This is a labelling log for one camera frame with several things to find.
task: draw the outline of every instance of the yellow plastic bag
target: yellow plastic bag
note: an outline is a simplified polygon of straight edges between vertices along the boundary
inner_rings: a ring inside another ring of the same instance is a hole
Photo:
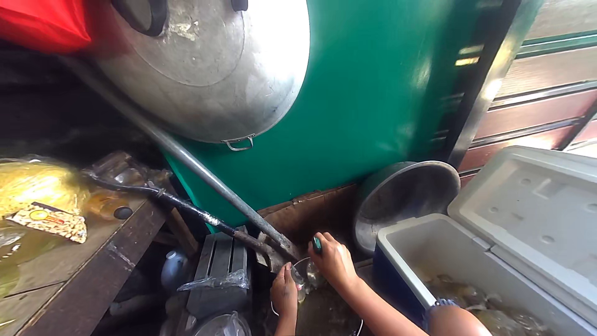
[[[0,217],[33,202],[79,215],[90,194],[68,168],[42,162],[0,163]]]

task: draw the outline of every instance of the large aluminum pot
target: large aluminum pot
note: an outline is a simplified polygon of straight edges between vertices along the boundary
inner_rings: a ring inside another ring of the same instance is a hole
[[[96,0],[93,57],[161,126],[252,144],[299,93],[309,16],[305,0],[243,1]]]
[[[460,191],[460,178],[441,161],[398,162],[363,182],[354,221],[356,245],[373,256],[380,229],[412,217],[447,214]]]

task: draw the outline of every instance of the green handle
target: green handle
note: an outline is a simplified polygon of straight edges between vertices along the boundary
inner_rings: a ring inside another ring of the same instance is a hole
[[[313,237],[311,242],[313,243],[313,252],[315,252],[315,254],[317,255],[321,255],[321,252],[323,251],[321,249],[321,241],[319,240],[319,238]]]

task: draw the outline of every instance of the hand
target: hand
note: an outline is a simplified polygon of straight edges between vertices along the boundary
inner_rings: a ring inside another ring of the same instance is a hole
[[[273,281],[270,296],[280,317],[294,316],[296,318],[299,292],[290,272],[290,263],[288,262],[282,266]]]
[[[327,232],[316,233],[315,237],[321,241],[322,252],[321,255],[315,254],[313,245],[309,242],[309,256],[321,274],[342,294],[360,280],[352,264],[350,252]]]

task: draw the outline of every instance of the metal handle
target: metal handle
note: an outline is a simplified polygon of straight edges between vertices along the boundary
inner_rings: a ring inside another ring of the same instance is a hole
[[[139,22],[132,9],[124,0],[112,0],[112,6],[127,21],[131,28],[137,32],[147,36],[158,36],[164,30],[164,24],[168,18],[168,1],[147,0],[147,2],[149,3],[151,13],[151,23],[147,29]]]
[[[232,0],[231,2],[234,11],[246,11],[249,8],[249,0]]]
[[[313,244],[313,252],[317,255],[321,255],[323,249],[321,248],[321,241],[317,237],[313,237],[311,240],[311,244]]]
[[[222,140],[223,143],[225,143],[226,145],[228,145],[228,148],[230,148],[231,151],[235,151],[235,152],[240,152],[240,151],[246,151],[247,149],[251,149],[253,148],[253,137],[255,136],[255,134],[251,134],[248,136],[244,136],[242,138],[238,138],[238,139],[230,139],[230,140]],[[249,140],[249,142],[251,142],[251,145],[248,147],[233,147],[231,145],[231,143],[235,143],[235,142],[241,142],[244,140]]]

